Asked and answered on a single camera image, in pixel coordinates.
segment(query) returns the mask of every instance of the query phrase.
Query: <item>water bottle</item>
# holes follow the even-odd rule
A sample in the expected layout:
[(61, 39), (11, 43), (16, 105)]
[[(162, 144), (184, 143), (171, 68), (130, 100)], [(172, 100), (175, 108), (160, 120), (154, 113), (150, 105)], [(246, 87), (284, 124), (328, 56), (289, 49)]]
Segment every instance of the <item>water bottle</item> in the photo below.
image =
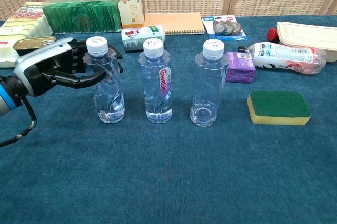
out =
[(139, 55), (145, 111), (152, 123), (165, 123), (172, 117), (170, 54), (157, 38), (147, 39)]
[(190, 118), (201, 127), (212, 125), (217, 117), (228, 65), (224, 47), (222, 41), (209, 39), (195, 56)]
[(316, 74), (326, 64), (326, 52), (317, 48), (294, 48), (262, 42), (248, 48), (239, 46), (238, 50), (251, 53), (255, 66), (261, 68), (280, 68), (303, 74)]
[(104, 123), (117, 123), (123, 119), (125, 108), (116, 52), (100, 36), (89, 38), (86, 46), (88, 52), (83, 61), (87, 73), (106, 71), (105, 79), (93, 86), (98, 117)]

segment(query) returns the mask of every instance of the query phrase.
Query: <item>spiral notebook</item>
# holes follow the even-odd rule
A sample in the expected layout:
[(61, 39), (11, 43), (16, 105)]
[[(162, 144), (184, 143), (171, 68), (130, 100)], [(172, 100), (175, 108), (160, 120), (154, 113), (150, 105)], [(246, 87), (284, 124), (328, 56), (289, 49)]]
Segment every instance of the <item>spiral notebook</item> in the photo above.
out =
[(166, 35), (204, 34), (200, 13), (145, 13), (144, 26), (162, 25)]

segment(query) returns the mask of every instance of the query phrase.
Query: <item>bottle cap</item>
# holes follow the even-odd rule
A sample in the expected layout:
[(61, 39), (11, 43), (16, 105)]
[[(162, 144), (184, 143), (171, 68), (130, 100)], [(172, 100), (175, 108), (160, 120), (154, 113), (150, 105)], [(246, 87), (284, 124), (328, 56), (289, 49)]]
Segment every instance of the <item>bottle cap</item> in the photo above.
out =
[(218, 60), (223, 57), (225, 44), (217, 39), (209, 39), (204, 42), (203, 56), (209, 60)]
[(267, 39), (269, 42), (274, 42), (279, 39), (279, 34), (277, 33), (277, 30), (274, 28), (269, 29), (267, 33)]
[(144, 54), (148, 58), (158, 58), (164, 53), (164, 44), (158, 38), (150, 38), (143, 43)]
[(245, 47), (245, 46), (239, 46), (238, 48), (237, 48), (237, 52), (247, 52), (247, 47)]
[(107, 40), (102, 36), (93, 36), (87, 39), (86, 47), (89, 54), (94, 57), (103, 56), (108, 52)]

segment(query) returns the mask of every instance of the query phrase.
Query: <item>white bottle cap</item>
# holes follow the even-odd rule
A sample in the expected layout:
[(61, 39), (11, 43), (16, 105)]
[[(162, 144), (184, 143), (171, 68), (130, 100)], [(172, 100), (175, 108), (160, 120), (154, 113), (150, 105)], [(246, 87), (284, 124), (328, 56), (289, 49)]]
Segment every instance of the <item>white bottle cap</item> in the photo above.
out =
[(209, 39), (204, 42), (202, 54), (209, 60), (218, 60), (222, 58), (225, 44), (217, 39)]
[(158, 58), (164, 53), (164, 44), (158, 38), (150, 38), (143, 43), (144, 54), (148, 58)]
[(102, 36), (93, 36), (87, 39), (86, 47), (90, 55), (103, 56), (108, 52), (107, 40)]

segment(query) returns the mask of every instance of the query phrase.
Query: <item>white lid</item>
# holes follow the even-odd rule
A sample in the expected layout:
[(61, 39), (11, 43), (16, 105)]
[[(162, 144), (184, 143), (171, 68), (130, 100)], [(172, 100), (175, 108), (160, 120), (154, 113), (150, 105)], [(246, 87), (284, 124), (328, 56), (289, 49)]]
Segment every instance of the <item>white lid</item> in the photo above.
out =
[(209, 39), (204, 42), (202, 54), (209, 60), (218, 60), (222, 58), (225, 44), (217, 39)]
[(278, 22), (277, 33), (281, 44), (323, 49), (328, 54), (328, 62), (337, 60), (336, 27)]
[(108, 52), (107, 40), (102, 36), (93, 36), (87, 39), (86, 47), (92, 56), (103, 56)]
[(150, 38), (143, 43), (144, 54), (148, 58), (158, 58), (164, 53), (164, 44), (158, 38)]

